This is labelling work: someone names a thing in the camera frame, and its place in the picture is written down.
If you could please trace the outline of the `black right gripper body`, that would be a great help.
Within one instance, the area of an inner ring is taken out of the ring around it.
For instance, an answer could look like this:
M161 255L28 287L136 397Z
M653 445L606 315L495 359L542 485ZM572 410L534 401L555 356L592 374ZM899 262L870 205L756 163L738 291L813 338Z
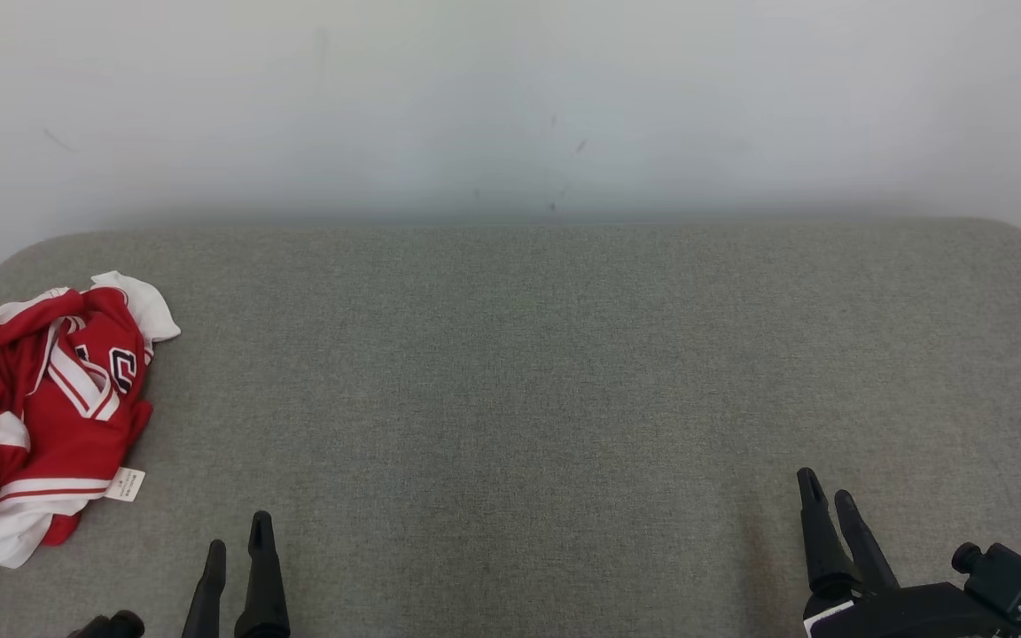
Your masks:
M1021 621L944 582L830 604L814 597L803 630L807 638L1020 638Z

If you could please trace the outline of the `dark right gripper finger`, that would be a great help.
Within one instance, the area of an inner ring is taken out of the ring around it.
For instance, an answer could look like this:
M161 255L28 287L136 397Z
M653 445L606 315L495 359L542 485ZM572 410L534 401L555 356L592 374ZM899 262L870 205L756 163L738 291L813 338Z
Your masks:
M848 597L858 586L858 578L855 577L850 558L840 545L838 529L830 516L830 506L817 473L807 467L798 469L797 481L810 591L822 599Z
M838 490L834 495L834 503L840 532L850 549L850 558L859 573L863 591L874 596L900 589L900 582L890 563L859 512L850 492Z

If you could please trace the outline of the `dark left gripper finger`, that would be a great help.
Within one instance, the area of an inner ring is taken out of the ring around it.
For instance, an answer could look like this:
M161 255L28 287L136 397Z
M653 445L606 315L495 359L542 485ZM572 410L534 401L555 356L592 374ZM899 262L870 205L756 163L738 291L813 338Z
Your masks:
M218 638L220 605L226 582L226 545L213 540L191 599L181 638Z
M234 627L234 638L291 638L286 593L272 518L255 512L248 541L250 576L245 605Z

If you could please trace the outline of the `red jersey with white sleeves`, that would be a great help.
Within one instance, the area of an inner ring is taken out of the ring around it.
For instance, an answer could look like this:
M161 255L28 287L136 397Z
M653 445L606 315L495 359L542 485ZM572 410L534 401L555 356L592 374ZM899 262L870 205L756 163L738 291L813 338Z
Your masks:
M124 461L151 418L147 369L155 345L181 328L157 288L117 271L84 291L1 304L0 316L20 332L12 359L29 443L0 486L0 566L16 569L67 541L114 482L142 479Z

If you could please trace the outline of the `grey fabric sofa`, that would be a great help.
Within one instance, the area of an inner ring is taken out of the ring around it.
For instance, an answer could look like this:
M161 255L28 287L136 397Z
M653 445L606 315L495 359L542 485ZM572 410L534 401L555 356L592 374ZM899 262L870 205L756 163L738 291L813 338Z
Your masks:
M1021 230L990 220L145 230L0 266L110 269L182 334L131 503L0 568L0 638L222 632L273 518L295 635L805 638L799 468L905 586L1021 553Z

